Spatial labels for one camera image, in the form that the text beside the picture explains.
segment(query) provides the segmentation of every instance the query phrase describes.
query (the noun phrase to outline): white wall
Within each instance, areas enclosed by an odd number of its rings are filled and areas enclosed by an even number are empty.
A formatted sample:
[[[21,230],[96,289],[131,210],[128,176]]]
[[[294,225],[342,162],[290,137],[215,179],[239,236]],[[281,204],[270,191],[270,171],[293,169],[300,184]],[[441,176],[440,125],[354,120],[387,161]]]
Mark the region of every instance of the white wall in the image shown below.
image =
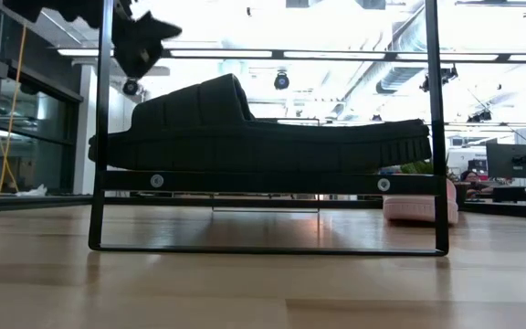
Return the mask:
[[[89,139],[96,133],[97,74],[94,67],[83,66],[80,95],[84,101],[79,107],[79,133],[74,171],[74,194],[92,194],[95,164],[89,160]],[[110,88],[109,133],[128,130],[132,125],[135,103],[120,90]]]

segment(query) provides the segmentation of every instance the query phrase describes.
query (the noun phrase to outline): computer monitor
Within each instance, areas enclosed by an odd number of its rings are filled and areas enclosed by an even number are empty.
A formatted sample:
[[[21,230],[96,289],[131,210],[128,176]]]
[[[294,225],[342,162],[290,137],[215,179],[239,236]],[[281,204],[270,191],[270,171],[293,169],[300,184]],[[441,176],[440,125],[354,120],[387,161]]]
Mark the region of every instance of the computer monitor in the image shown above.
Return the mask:
[[[493,178],[526,178],[526,145],[486,145],[489,176]]]

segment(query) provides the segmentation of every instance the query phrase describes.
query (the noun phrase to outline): ceiling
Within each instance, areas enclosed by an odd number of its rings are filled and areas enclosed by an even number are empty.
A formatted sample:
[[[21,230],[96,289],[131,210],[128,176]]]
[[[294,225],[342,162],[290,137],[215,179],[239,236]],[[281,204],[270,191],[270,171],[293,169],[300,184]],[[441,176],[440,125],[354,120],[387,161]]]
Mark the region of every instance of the ceiling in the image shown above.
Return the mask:
[[[164,42],[166,48],[426,51],[423,0],[395,1],[404,5],[386,10],[364,10],[355,0],[322,0],[309,8],[288,7],[286,1],[140,0],[132,10],[139,17],[151,9],[183,29]],[[526,8],[438,3],[444,51],[526,52]],[[53,11],[30,28],[59,48],[97,46],[97,31],[81,20],[68,24]],[[159,66],[166,73],[142,80],[153,97],[234,73],[256,116],[429,119],[429,94],[419,89],[426,74],[422,64],[162,59]],[[273,87],[279,70],[288,72],[287,90]],[[447,121],[464,122],[486,108],[495,122],[526,122],[526,65],[462,64],[457,70],[459,78],[443,90]]]

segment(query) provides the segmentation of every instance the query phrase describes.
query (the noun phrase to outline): wooden floor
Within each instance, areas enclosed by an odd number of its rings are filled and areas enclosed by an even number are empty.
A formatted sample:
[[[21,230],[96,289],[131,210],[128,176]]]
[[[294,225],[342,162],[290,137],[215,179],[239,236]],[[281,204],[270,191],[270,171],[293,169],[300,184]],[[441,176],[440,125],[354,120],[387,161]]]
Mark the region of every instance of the wooden floor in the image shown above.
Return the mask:
[[[465,215],[447,258],[97,253],[89,207],[0,213],[0,329],[526,328],[526,219]],[[381,212],[108,207],[110,243],[431,248]]]

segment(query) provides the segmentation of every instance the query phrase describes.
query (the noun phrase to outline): black metal frame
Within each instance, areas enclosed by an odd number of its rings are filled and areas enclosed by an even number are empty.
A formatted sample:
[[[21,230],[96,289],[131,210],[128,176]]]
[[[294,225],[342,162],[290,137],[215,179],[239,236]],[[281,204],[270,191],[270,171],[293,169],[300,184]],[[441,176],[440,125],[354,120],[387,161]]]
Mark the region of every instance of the black metal frame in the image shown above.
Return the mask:
[[[124,172],[107,170],[109,74],[114,0],[103,0],[100,28],[97,93],[97,162],[90,213],[89,247],[104,251],[170,251],[240,254],[445,256],[449,251],[447,223],[446,159],[440,56],[437,34],[437,0],[426,0],[427,51],[432,113],[434,175],[336,174],[217,174],[178,172]],[[436,198],[436,248],[432,250],[366,250],[320,248],[254,248],[194,246],[127,246],[101,242],[105,191],[167,191],[220,193],[305,193],[343,195],[428,195]],[[298,186],[297,191],[290,189]]]

